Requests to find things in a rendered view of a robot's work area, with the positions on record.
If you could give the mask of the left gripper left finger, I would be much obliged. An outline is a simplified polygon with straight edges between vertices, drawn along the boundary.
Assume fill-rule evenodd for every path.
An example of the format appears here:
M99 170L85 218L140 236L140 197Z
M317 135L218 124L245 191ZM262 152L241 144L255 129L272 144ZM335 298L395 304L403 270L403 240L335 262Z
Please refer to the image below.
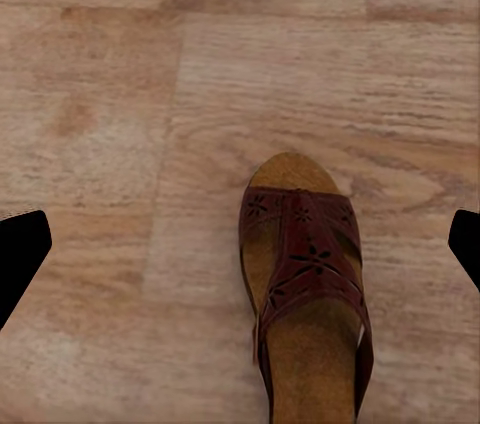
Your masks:
M0 221L0 329L52 248L45 212Z

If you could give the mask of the sandal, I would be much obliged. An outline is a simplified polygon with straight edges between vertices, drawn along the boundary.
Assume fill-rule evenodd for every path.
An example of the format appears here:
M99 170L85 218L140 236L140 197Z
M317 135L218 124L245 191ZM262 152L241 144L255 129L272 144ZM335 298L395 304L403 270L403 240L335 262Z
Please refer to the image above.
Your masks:
M239 255L269 424L356 424L374 355L350 200L315 160L276 154L243 195Z

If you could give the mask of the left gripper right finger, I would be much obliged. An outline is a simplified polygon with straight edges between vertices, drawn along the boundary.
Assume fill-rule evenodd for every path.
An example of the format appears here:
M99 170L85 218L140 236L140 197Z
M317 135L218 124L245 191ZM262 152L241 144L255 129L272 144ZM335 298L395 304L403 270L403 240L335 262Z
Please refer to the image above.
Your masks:
M450 228L448 244L480 290L480 214L458 210Z

